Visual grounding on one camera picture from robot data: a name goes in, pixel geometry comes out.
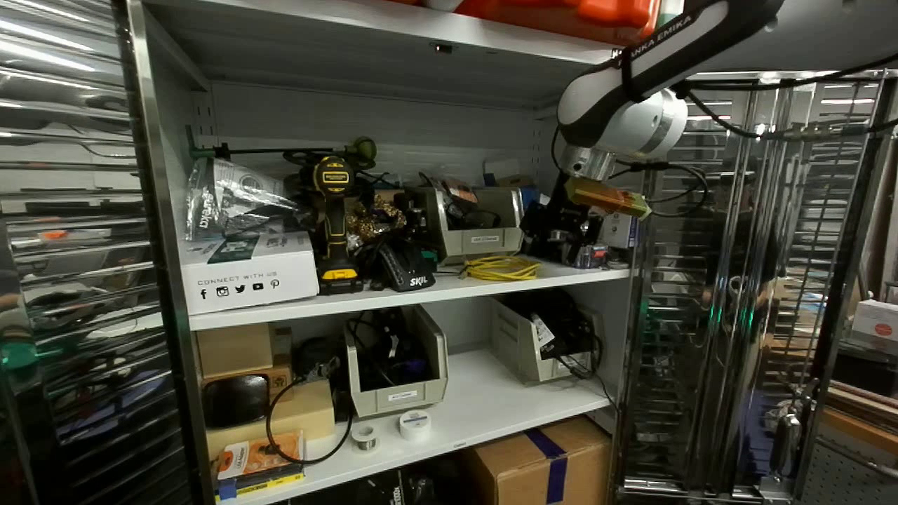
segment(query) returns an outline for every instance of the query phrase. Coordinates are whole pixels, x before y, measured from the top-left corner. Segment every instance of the robotic arm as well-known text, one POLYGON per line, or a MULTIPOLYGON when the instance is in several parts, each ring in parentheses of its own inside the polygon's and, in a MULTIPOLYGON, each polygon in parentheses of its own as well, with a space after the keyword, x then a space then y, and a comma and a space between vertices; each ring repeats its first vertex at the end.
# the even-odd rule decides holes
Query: robotic arm
POLYGON ((565 90, 561 138, 572 149, 599 145, 613 157, 663 157, 684 129, 684 104, 656 90, 757 34, 780 6, 784 0, 694 0, 690 11, 656 35, 565 90))

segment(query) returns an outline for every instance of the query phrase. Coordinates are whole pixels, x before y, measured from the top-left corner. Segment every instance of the storage cabinet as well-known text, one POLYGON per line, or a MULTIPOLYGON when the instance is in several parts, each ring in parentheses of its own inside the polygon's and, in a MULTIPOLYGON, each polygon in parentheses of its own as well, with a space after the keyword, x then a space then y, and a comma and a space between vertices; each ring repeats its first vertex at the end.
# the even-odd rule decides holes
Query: storage cabinet
MULTIPOLYGON (((186 254, 186 177, 192 142, 234 149, 342 145, 370 135, 376 170, 399 181, 418 174, 482 181, 495 164, 549 191, 557 167, 547 139, 561 86, 608 54, 575 42, 479 18, 406 6, 367 3, 133 3, 130 21, 148 155, 166 229, 166 254, 186 254)), ((272 157, 245 163, 286 177, 296 164, 272 157)), ((180 296, 180 272, 169 272, 180 296)), ((448 390, 429 410, 432 434, 409 442, 397 415, 370 417, 380 445, 345 442, 331 459, 305 469, 305 479, 235 501, 272 501, 328 486, 458 451, 549 420, 601 413, 621 387, 629 331, 629 270, 569 270, 540 264, 540 278, 519 284, 439 275, 420 292, 353 292, 311 300, 194 313, 192 331, 279 326, 293 340, 339 328, 352 313, 425 306, 448 340, 448 390), (491 351, 495 293, 568 289, 599 320, 603 340, 601 378, 524 385, 491 351)), ((333 439, 311 439, 324 455, 333 439)))

